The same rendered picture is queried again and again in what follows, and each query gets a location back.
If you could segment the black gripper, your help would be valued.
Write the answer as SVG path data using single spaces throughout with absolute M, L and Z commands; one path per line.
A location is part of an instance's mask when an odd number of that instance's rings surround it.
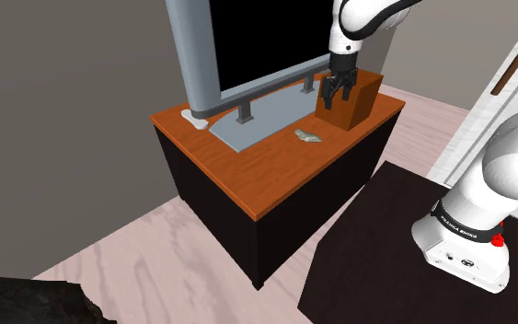
M 357 83 L 358 68 L 356 66 L 358 53 L 339 54 L 332 52 L 329 57 L 331 76 L 325 77 L 321 83 L 321 96 L 325 109 L 332 109 L 332 100 L 340 88 L 342 79 L 342 99 L 348 101 L 352 88 Z

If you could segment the brown wooden wedge block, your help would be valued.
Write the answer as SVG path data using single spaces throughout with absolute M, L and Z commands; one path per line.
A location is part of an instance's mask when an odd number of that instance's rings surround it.
M 326 109 L 323 98 L 323 80 L 326 77 L 330 77 L 330 73 L 321 76 L 315 111 L 317 118 L 349 131 L 370 116 L 383 75 L 359 69 L 356 85 L 352 87 L 349 98 L 343 98 L 342 87 L 335 93 L 330 110 Z

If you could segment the small grey-green flat object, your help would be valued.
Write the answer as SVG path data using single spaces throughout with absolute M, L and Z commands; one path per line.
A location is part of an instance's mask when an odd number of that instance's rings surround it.
M 319 136 L 313 133 L 305 132 L 302 129 L 296 129 L 294 131 L 294 134 L 297 136 L 298 139 L 307 143 L 320 143 L 322 141 L 322 139 Z

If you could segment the black cabinet with orange top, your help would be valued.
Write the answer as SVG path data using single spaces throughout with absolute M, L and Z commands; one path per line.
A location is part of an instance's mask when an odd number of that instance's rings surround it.
M 151 121 L 180 198 L 260 289 L 372 177 L 404 105 L 378 94 L 349 131 L 309 114 L 240 153 L 186 121 L 186 103 Z

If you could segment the grey flat screen television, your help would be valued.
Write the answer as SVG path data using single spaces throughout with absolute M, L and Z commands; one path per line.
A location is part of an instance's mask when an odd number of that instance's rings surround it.
M 236 152 L 312 113 L 333 0 L 166 0 L 198 129 Z

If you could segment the dark robot stand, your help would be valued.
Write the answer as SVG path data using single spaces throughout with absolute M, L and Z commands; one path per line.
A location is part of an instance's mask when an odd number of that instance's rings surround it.
M 496 295 L 415 244 L 412 224 L 446 192 L 384 162 L 317 244 L 299 310 L 313 324 L 518 324 L 518 219 L 504 222 L 511 277 Z

